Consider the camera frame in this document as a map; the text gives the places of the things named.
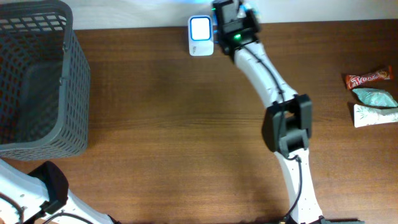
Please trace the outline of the orange chocolate bar wrapper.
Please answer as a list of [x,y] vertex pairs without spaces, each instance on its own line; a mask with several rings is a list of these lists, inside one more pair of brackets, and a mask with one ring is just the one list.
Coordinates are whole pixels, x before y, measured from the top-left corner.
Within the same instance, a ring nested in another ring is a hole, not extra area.
[[376,82],[379,80],[393,80],[393,79],[394,79],[394,74],[392,71],[392,66],[388,65],[384,68],[376,70],[375,72],[370,72],[364,75],[348,74],[345,76],[345,83],[346,83],[346,88],[348,90],[351,90],[364,83]]

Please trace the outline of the teal wet wipes pack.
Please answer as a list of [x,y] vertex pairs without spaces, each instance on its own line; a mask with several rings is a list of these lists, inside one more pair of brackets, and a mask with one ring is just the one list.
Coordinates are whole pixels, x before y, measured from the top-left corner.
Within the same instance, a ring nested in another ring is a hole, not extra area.
[[397,107],[397,102],[392,95],[385,90],[374,88],[355,88],[353,92],[357,95],[359,101],[368,106],[377,107]]

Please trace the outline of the white floral cream tube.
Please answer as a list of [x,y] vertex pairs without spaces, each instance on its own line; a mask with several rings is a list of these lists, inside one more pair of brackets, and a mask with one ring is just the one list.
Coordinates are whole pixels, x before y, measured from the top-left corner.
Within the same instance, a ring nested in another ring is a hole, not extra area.
[[361,105],[353,108],[355,128],[397,122],[397,108],[377,109]]

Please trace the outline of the small green tissue pack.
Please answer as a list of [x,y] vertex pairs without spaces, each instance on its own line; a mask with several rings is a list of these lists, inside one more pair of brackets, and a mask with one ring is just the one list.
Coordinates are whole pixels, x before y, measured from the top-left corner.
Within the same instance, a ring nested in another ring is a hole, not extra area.
[[253,12],[256,19],[259,19],[259,12],[257,11],[257,9],[254,6],[252,6],[250,3],[246,2],[246,1],[239,1],[237,17],[238,18],[247,17],[249,11]]

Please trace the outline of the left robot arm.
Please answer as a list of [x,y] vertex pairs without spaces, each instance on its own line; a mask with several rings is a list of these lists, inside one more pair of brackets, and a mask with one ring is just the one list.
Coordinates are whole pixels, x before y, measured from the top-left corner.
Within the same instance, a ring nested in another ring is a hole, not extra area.
[[117,224],[79,199],[50,161],[25,174],[1,161],[1,223]]

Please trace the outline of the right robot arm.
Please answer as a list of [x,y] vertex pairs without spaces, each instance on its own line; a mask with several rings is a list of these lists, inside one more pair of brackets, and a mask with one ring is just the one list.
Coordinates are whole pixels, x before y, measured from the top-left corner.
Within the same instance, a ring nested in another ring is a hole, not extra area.
[[309,165],[312,101],[280,75],[257,38],[260,25],[244,1],[213,1],[216,38],[222,52],[250,81],[265,108],[262,138],[279,161],[289,195],[281,223],[325,223]]

